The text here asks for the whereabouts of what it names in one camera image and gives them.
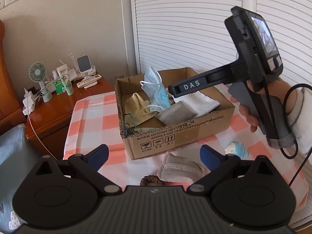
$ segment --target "finger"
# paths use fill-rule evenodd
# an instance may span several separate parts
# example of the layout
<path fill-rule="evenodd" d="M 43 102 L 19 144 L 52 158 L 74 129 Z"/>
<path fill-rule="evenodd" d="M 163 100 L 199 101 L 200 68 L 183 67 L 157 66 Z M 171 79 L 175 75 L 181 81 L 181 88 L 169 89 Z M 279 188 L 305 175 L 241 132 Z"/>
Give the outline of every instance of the finger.
<path fill-rule="evenodd" d="M 230 101 L 231 101 L 232 103 L 237 103 L 237 102 L 238 102 L 237 99 L 234 98 L 234 97 L 232 97 L 232 96 L 231 96 L 231 98 L 230 98 Z"/>
<path fill-rule="evenodd" d="M 250 132 L 254 133 L 258 127 L 250 126 Z"/>
<path fill-rule="evenodd" d="M 241 113 L 241 115 L 243 115 L 245 117 L 249 114 L 249 109 L 244 105 L 240 105 L 238 110 Z"/>
<path fill-rule="evenodd" d="M 250 125 L 252 125 L 254 127 L 257 127 L 259 125 L 258 119 L 255 116 L 251 115 L 251 114 L 246 116 L 246 121 L 247 121 L 248 124 L 250 124 Z"/>

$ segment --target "white cloth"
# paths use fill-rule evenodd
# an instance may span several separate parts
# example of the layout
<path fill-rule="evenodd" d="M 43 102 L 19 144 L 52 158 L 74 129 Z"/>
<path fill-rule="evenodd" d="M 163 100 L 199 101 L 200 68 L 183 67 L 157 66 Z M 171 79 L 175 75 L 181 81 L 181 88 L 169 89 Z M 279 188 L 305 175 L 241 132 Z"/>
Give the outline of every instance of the white cloth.
<path fill-rule="evenodd" d="M 200 91 L 174 98 L 175 103 L 179 101 L 188 104 L 197 113 L 196 117 L 208 114 L 220 105 L 218 101 L 207 97 Z"/>
<path fill-rule="evenodd" d="M 297 138 L 298 148 L 303 156 L 306 156 L 312 145 L 312 92 L 307 88 L 297 91 L 297 100 L 288 122 Z"/>

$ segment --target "white cable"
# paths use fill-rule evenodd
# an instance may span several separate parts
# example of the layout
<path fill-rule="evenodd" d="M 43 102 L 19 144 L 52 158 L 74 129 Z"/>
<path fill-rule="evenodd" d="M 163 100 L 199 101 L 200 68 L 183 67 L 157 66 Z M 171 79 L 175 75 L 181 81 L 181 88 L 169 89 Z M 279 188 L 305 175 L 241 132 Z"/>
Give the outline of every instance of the white cable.
<path fill-rule="evenodd" d="M 40 140 L 39 136 L 36 134 L 35 130 L 34 130 L 34 127 L 32 126 L 32 122 L 30 121 L 30 118 L 29 118 L 29 108 L 28 108 L 28 97 L 27 97 L 27 93 L 26 93 L 26 89 L 24 88 L 25 90 L 25 94 L 26 94 L 26 99 L 27 99 L 27 117 L 28 117 L 28 120 L 29 120 L 29 123 L 30 123 L 30 126 L 32 127 L 32 130 L 34 131 L 35 135 L 37 136 L 39 142 L 41 142 L 41 144 L 43 145 L 43 147 L 46 149 L 47 152 L 49 152 L 49 154 L 54 157 L 55 160 L 57 160 L 57 158 L 48 150 L 48 148 L 46 147 L 46 145 L 44 145 L 44 143 Z"/>
<path fill-rule="evenodd" d="M 43 87 L 43 88 L 40 90 L 40 93 L 42 94 L 42 96 L 47 95 L 47 94 L 49 93 L 48 87 L 47 87 L 47 86 L 46 86 L 46 87 Z"/>

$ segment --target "wall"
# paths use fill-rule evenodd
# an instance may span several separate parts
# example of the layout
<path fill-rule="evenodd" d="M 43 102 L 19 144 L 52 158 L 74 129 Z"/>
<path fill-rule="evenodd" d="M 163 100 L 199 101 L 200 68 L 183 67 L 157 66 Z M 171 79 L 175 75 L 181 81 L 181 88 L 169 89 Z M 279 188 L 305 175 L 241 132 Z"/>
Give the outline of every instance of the wall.
<path fill-rule="evenodd" d="M 134 74 L 130 0 L 121 5 L 121 0 L 18 0 L 2 9 L 5 61 L 19 96 L 24 87 L 39 87 L 28 76 L 34 62 L 43 62 L 51 75 L 59 59 L 73 67 L 70 53 L 76 58 L 87 54 L 110 83 L 128 73 L 127 62 Z"/>

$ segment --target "wooden nightstand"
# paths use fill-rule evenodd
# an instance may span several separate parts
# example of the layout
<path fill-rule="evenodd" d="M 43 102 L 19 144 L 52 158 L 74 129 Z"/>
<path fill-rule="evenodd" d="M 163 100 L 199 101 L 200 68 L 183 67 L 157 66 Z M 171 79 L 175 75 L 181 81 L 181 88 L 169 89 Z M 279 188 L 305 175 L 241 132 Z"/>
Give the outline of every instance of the wooden nightstand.
<path fill-rule="evenodd" d="M 310 226 L 304 230 L 298 231 L 297 234 L 312 234 L 312 226 Z"/>
<path fill-rule="evenodd" d="M 42 99 L 37 102 L 35 110 L 29 115 L 37 135 L 57 159 L 63 158 L 71 115 L 76 102 L 88 96 L 114 91 L 114 87 L 103 78 L 98 80 L 97 85 L 88 89 L 78 88 L 77 82 L 72 82 L 73 95 L 68 96 L 66 92 L 57 95 L 54 92 L 53 98 L 49 102 L 44 103 Z M 37 139 L 29 119 L 27 119 L 26 125 L 26 138 L 34 143 L 41 154 L 49 154 Z"/>

